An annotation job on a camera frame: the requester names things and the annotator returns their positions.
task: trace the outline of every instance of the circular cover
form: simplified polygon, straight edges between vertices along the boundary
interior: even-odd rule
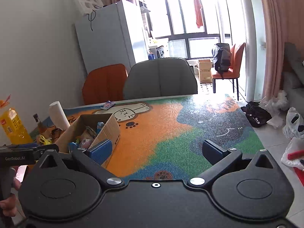
[[[286,193],[285,185],[262,171],[250,174],[244,170],[218,178],[212,186],[212,194],[215,201],[234,216],[270,219],[286,215],[292,204],[292,194]]]
[[[43,170],[35,181],[25,181],[19,192],[22,208],[37,218],[68,219],[88,210],[101,195],[98,181],[74,170]]]

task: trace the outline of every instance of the hanging laundry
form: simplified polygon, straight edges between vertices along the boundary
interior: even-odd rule
[[[203,15],[202,15],[202,4],[200,0],[194,0],[194,9],[196,15],[197,28],[204,26]]]

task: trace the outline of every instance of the white refrigerator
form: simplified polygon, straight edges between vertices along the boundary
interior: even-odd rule
[[[148,60],[138,6],[121,0],[98,9],[95,18],[89,19],[91,15],[86,15],[75,23],[88,74],[94,69],[118,63],[125,65],[129,73],[133,65]]]

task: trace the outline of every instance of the chair backrest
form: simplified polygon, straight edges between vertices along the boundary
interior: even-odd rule
[[[241,63],[243,58],[243,52],[246,43],[236,45],[234,48],[234,66],[233,66],[233,73],[237,73],[238,76],[240,75]]]
[[[230,52],[231,52],[230,68],[232,68],[232,69],[234,67],[234,49],[235,49],[235,44],[230,49]]]
[[[157,58],[135,64],[123,89],[124,99],[197,94],[197,81],[183,58]]]
[[[123,64],[105,66],[91,71],[82,88],[85,105],[124,99],[123,87],[127,79]]]

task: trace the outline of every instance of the backpack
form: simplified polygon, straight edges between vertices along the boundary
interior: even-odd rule
[[[241,110],[245,113],[251,126],[259,128],[267,123],[271,119],[271,115],[267,110],[259,107],[254,102],[249,102],[246,106],[241,107]]]
[[[213,67],[217,72],[220,73],[222,79],[222,73],[228,72],[231,61],[231,52],[229,44],[218,43],[215,44],[212,49],[213,55]]]

